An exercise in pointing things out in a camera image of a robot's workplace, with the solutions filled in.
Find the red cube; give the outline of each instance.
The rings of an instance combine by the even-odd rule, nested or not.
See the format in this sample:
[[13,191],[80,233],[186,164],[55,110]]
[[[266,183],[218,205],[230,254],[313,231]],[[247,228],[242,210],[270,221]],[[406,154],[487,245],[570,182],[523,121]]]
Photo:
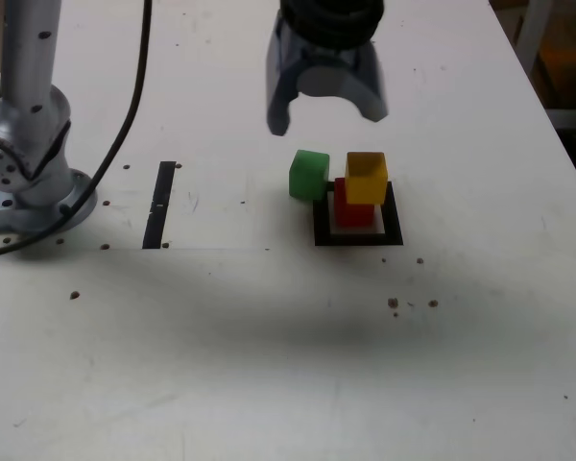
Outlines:
[[335,180],[335,222],[340,228],[368,228],[373,225],[375,205],[350,205],[346,200],[346,179]]

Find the stacked blocks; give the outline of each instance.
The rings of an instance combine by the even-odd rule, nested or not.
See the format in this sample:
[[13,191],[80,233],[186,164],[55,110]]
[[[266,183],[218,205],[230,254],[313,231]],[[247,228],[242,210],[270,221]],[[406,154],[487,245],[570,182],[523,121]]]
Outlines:
[[304,201],[321,200],[328,181],[328,154],[297,151],[290,167],[290,196]]
[[349,205],[384,205],[388,171],[381,152],[348,152],[346,197]]
[[346,201],[346,180],[335,180],[335,222],[340,228],[368,228],[373,225],[373,205],[349,205]]

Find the black square base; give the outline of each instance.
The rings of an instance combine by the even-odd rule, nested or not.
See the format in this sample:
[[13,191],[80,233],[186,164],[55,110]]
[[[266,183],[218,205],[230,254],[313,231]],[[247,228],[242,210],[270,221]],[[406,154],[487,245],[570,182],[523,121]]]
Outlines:
[[[334,192],[335,183],[326,183],[326,192]],[[380,207],[384,233],[333,234],[330,231],[330,213],[328,197],[314,202],[314,239],[317,247],[377,247],[403,245],[399,216],[396,212],[393,185],[386,187],[386,201]]]

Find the green cube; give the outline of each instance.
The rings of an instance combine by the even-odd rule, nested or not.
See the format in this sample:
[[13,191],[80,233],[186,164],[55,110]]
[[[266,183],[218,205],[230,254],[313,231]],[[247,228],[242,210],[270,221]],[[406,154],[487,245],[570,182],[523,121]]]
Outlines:
[[326,193],[329,163],[328,154],[297,151],[290,167],[290,196],[308,202],[321,200]]

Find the yellow cube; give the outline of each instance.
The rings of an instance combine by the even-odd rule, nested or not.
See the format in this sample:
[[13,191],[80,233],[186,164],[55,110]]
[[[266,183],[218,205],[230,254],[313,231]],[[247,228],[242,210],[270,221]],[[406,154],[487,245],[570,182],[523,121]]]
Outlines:
[[350,205],[383,205],[388,171],[381,152],[348,152],[346,199]]

